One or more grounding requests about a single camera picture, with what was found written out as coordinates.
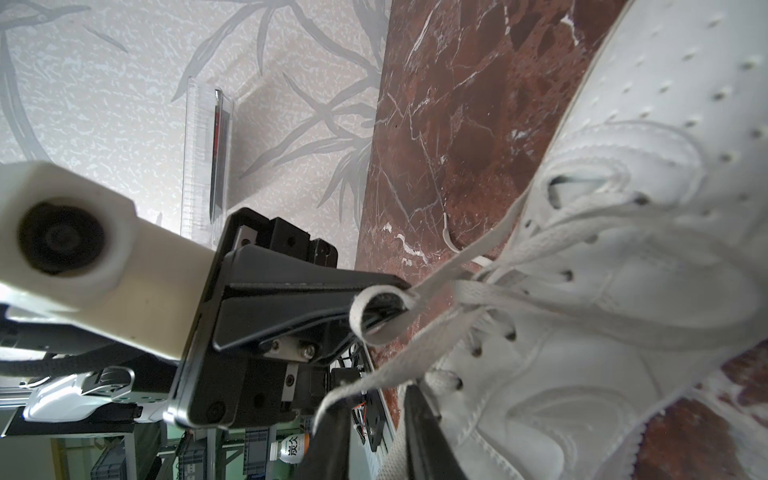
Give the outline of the white sneaker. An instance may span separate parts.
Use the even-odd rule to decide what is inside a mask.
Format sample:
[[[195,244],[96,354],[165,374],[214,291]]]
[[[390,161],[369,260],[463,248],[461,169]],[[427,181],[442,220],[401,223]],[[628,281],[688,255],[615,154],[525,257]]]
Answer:
[[[521,202],[507,242],[587,217],[663,218],[720,239],[767,277],[766,3],[629,2]],[[739,324],[767,304],[702,244],[636,228],[491,281],[684,328]],[[403,384],[424,391],[471,479],[618,479],[645,422],[766,335],[658,351],[504,307]]]

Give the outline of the white shoelace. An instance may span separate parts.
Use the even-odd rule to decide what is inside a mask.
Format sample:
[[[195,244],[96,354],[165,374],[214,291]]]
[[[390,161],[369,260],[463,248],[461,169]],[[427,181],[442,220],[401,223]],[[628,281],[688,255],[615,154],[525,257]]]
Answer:
[[[554,315],[556,321],[574,323],[609,338],[658,351],[695,351],[747,344],[767,332],[767,304],[739,324],[718,328],[664,326],[604,310],[559,306],[506,290],[492,283],[495,274],[503,275],[526,263],[558,253],[606,230],[636,228],[665,232],[687,241],[698,242],[734,268],[741,270],[760,294],[767,292],[767,277],[739,251],[720,239],[691,230],[663,218],[594,216],[548,227],[529,239],[508,240],[502,254],[481,272],[463,279],[462,266],[476,255],[505,240],[522,210],[516,200],[502,220],[479,240],[443,264],[420,284],[401,290],[391,285],[374,285],[357,294],[349,310],[349,325],[363,343],[384,346],[397,339],[425,310],[430,298],[450,286],[455,304],[434,320],[429,329],[412,340],[398,357],[363,379],[332,390],[318,407],[315,422],[338,402],[372,389],[390,388],[422,376],[440,357],[464,338],[473,324],[490,309],[521,307]]]

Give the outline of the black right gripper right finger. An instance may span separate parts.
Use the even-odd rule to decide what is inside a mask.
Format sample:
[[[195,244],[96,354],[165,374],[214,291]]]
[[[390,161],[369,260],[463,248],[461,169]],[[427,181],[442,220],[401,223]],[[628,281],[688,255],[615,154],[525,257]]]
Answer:
[[[405,391],[404,426],[408,479],[467,479],[417,385],[409,385]]]

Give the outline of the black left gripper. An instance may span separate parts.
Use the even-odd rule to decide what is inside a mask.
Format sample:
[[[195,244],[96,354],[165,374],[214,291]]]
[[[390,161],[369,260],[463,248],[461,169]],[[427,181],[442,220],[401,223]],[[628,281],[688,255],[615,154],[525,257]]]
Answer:
[[[338,380],[349,310],[397,276],[335,266],[334,247],[243,208],[229,216],[169,393],[165,419],[184,428],[252,428],[311,414]]]

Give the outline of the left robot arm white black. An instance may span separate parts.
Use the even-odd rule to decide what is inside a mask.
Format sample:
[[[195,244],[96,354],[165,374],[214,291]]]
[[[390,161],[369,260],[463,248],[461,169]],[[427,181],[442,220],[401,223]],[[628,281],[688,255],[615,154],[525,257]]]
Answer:
[[[211,250],[133,213],[38,201],[1,217],[1,301],[48,360],[6,361],[42,380],[23,416],[43,424],[166,419],[267,427],[310,413],[353,340],[350,306],[395,276],[338,269],[333,248],[243,209]]]

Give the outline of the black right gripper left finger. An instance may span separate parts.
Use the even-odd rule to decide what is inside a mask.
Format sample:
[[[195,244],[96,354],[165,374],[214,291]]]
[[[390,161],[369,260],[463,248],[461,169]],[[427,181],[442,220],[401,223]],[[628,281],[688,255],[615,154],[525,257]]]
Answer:
[[[346,480],[349,477],[351,407],[346,400],[331,406],[317,425],[309,449],[295,469],[294,480]]]

